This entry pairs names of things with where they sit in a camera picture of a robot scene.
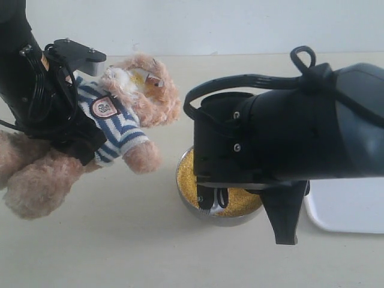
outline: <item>yellow grains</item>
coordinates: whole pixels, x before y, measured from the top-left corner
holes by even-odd
[[[193,175],[193,149],[180,162],[177,171],[177,182],[185,199],[196,208],[199,208],[197,203],[196,177]],[[254,212],[262,206],[262,201],[258,195],[250,194],[240,188],[228,189],[228,195],[229,203],[227,208],[223,212],[217,213],[217,216],[243,216]]]

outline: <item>white wall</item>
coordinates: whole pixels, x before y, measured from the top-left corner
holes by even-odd
[[[383,0],[27,0],[41,46],[70,37],[122,56],[384,51]]]

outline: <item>teddy bear head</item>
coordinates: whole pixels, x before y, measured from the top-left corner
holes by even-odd
[[[145,53],[111,65],[100,85],[134,110],[141,127],[167,125],[179,119],[181,101],[166,66]]]

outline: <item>teddy bear leg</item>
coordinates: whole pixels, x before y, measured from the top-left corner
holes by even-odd
[[[161,164],[160,150],[152,141],[146,141],[128,150],[123,160],[136,174],[156,171]]]
[[[85,167],[78,159],[51,149],[9,179],[5,204],[22,219],[48,216],[61,206],[83,173]]]
[[[48,150],[47,141],[0,130],[0,190],[14,173],[44,156]]]

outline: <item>table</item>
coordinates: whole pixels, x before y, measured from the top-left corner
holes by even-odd
[[[121,59],[109,57],[107,65]],[[183,99],[216,77],[299,75],[288,54],[159,59]],[[384,53],[318,55],[324,61],[333,69],[356,62],[384,67]],[[12,121],[3,103],[0,115]],[[323,232],[304,209],[292,247],[275,245],[264,211],[231,228],[201,223],[182,204],[175,183],[192,129],[182,114],[169,127],[146,130],[164,155],[159,171],[137,176],[118,161],[82,177],[49,217],[22,221],[0,202],[0,287],[368,288],[384,281],[383,236]]]

